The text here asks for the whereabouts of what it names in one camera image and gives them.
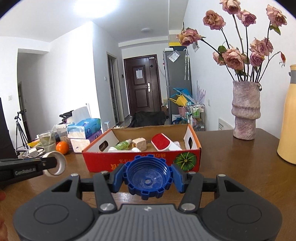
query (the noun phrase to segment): blue bottle cap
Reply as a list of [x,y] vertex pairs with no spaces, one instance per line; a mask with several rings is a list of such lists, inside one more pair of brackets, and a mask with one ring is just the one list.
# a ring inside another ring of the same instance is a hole
[[137,194],[143,200],[150,197],[162,197],[173,182],[173,170],[165,163],[165,159],[155,158],[154,155],[136,156],[132,162],[126,163],[123,173],[125,184],[130,194]]

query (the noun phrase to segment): tripod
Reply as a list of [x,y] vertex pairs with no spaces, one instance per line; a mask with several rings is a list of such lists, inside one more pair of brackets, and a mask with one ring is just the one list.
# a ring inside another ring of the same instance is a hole
[[20,117],[19,117],[19,115],[20,115],[20,113],[21,112],[18,112],[17,113],[17,116],[15,117],[15,120],[16,120],[16,125],[17,125],[17,128],[16,128],[16,142],[15,142],[15,145],[16,145],[16,147],[17,147],[17,130],[20,132],[20,138],[21,138],[21,140],[22,140],[22,146],[20,146],[20,147],[17,147],[16,148],[16,150],[18,149],[18,148],[21,148],[21,147],[24,147],[24,148],[26,148],[26,149],[29,149],[28,148],[28,139],[27,139],[27,137],[26,137],[26,135],[24,134],[24,131],[22,130],[22,127],[21,127],[21,125],[20,125],[20,123],[18,122],[18,120],[20,120],[21,121],[21,119],[20,119]]

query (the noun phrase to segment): refrigerator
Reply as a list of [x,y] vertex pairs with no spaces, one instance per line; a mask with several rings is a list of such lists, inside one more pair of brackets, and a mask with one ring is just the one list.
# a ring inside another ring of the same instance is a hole
[[[185,78],[185,51],[178,51],[178,52],[180,56],[175,62],[172,62],[169,59],[169,56],[170,54],[173,53],[173,51],[163,52],[168,98],[170,98],[172,95],[176,93],[176,91],[173,90],[173,88],[185,88],[192,95],[191,76],[189,74],[189,80],[188,80],[188,69],[186,71],[186,79],[184,79]],[[172,115],[179,114],[178,106],[174,104],[172,101],[168,100],[168,111],[169,111],[170,124],[172,124]]]

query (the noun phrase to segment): yellow bottle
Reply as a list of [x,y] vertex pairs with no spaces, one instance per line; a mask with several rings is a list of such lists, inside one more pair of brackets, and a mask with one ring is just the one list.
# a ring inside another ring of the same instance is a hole
[[285,161],[296,164],[296,65],[291,65],[291,82],[284,106],[277,153]]

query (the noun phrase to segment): textured pink vase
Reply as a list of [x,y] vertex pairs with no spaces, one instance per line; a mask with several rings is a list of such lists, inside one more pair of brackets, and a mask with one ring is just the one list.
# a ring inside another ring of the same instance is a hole
[[256,132],[256,119],[261,116],[258,83],[233,82],[231,113],[235,116],[233,136],[242,140],[253,140]]

